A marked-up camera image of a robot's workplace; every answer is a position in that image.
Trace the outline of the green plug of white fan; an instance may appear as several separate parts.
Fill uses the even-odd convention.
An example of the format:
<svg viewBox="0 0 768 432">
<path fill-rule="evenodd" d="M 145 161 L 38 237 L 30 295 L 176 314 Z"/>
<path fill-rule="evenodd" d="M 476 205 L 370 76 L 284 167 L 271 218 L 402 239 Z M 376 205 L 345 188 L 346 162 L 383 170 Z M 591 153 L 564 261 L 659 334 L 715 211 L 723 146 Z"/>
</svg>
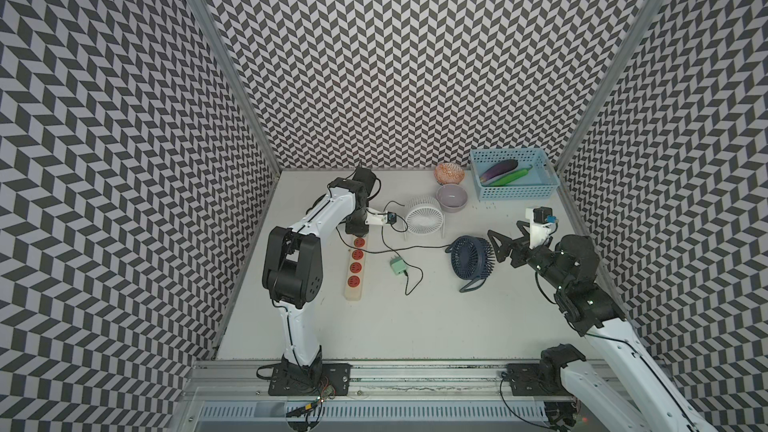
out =
<svg viewBox="0 0 768 432">
<path fill-rule="evenodd" d="M 408 266 L 401 257 L 395 257 L 390 260 L 390 268 L 395 275 L 407 275 Z"/>
</svg>

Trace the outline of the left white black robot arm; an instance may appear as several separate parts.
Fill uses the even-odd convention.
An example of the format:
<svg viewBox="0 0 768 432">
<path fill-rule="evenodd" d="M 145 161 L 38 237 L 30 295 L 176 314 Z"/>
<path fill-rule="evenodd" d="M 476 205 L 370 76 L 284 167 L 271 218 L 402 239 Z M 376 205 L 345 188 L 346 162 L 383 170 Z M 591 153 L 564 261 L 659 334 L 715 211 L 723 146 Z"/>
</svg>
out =
<svg viewBox="0 0 768 432">
<path fill-rule="evenodd" d="M 283 358 L 300 372 L 309 373 L 322 363 L 321 346 L 309 324 L 309 305 L 323 283 L 323 243 L 340 225 L 346 234 L 364 238 L 371 225 L 383 223 L 368 211 L 377 183 L 372 170 L 358 167 L 351 176 L 331 181 L 298 222 L 268 234 L 262 286 L 281 315 Z"/>
</svg>

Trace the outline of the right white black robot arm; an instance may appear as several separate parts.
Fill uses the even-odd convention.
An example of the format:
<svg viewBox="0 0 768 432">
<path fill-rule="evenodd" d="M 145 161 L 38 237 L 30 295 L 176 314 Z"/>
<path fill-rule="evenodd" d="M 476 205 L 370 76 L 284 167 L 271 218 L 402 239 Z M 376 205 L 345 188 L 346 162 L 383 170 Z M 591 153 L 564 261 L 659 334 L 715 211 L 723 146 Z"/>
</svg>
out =
<svg viewBox="0 0 768 432">
<path fill-rule="evenodd" d="M 640 341 L 618 303 L 596 281 L 600 262 L 589 238 L 569 234 L 554 247 L 537 245 L 532 234 L 512 239 L 488 233 L 499 261 L 530 266 L 554 289 L 553 302 L 566 323 L 599 353 L 625 389 L 600 379 L 570 344 L 546 349 L 542 380 L 583 403 L 610 431 L 711 431 Z"/>
</svg>

